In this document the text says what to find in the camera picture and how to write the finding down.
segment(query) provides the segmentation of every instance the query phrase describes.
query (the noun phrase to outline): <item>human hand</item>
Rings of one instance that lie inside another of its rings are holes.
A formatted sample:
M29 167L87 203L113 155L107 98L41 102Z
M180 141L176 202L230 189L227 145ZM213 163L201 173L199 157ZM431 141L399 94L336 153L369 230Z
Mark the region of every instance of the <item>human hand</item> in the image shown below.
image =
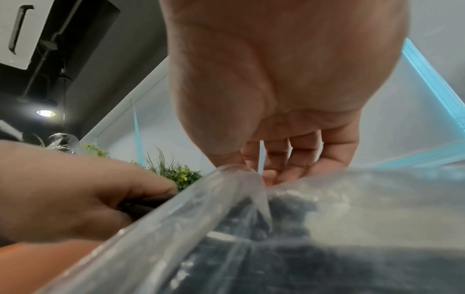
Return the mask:
M176 193L135 164L0 141L0 234L15 241L106 240L132 222L122 200Z
M268 185L349 165L408 29L405 0L161 4L181 124L215 166L256 170L263 140Z

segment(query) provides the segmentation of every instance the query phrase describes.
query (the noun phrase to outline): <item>plastic bag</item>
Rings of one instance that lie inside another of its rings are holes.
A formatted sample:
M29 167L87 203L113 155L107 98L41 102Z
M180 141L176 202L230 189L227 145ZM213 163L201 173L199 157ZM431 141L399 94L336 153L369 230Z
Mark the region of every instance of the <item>plastic bag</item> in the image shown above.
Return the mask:
M455 294L465 170L344 171L265 190L218 170L40 294Z

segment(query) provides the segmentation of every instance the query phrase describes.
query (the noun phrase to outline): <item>palm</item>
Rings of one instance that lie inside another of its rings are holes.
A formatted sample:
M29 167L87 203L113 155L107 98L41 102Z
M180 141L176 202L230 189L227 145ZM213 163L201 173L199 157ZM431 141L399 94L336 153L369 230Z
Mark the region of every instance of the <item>palm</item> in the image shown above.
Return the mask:
M261 140L269 184L350 163L400 56L404 0L164 1L176 110L216 166L256 169Z

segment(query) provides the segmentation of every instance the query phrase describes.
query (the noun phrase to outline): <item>black ceiling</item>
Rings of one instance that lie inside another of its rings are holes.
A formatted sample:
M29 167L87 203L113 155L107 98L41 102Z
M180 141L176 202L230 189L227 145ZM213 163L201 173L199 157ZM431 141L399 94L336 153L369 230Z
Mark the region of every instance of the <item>black ceiling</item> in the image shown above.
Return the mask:
M55 0L41 40L60 29L76 1ZM150 38L129 40L147 20ZM43 139L56 132L82 137L166 57L156 0L83 0L56 43L58 50L48 54L27 96L23 93L45 52L40 42L27 70L0 64L0 119ZM106 73L102 67L108 64L112 68ZM41 117L35 113L41 109L57 115Z

